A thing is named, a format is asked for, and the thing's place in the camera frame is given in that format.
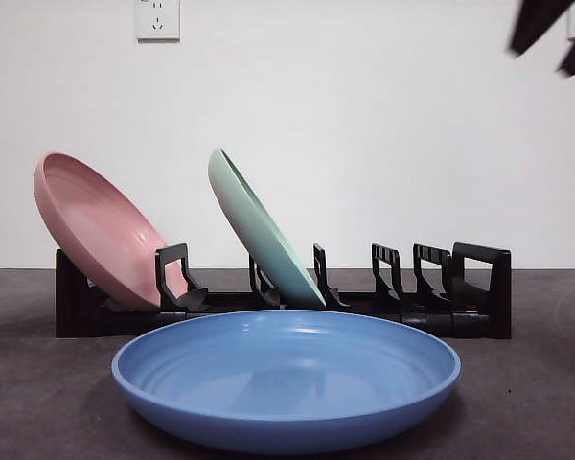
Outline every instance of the green plate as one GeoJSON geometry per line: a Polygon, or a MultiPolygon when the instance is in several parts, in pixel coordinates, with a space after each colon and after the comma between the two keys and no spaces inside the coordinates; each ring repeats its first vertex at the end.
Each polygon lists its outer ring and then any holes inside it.
{"type": "Polygon", "coordinates": [[[286,237],[222,149],[211,155],[209,180],[223,214],[282,296],[302,308],[326,306],[286,237]]]}

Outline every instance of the dish rack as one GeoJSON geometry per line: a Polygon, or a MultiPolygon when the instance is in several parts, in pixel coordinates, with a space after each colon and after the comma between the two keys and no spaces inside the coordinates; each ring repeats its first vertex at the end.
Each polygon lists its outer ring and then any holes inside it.
{"type": "MultiPolygon", "coordinates": [[[[511,252],[505,249],[457,242],[446,249],[413,245],[417,288],[405,292],[401,283],[399,251],[373,244],[373,292],[344,292],[328,285],[326,251],[313,246],[317,285],[326,299],[326,310],[375,316],[403,323],[430,334],[460,338],[511,338],[511,252]],[[465,280],[465,259],[490,264],[490,287],[465,280]],[[422,261],[441,267],[443,290],[433,288],[422,272],[422,261]],[[390,267],[381,276],[380,263],[390,267]]],[[[114,302],[94,286],[59,249],[56,253],[56,337],[138,335],[178,321],[231,311],[298,309],[282,298],[256,262],[249,257],[250,290],[213,292],[192,275],[185,243],[155,252],[158,311],[138,311],[114,302]],[[166,282],[167,264],[180,261],[190,290],[175,297],[166,282]]]]}

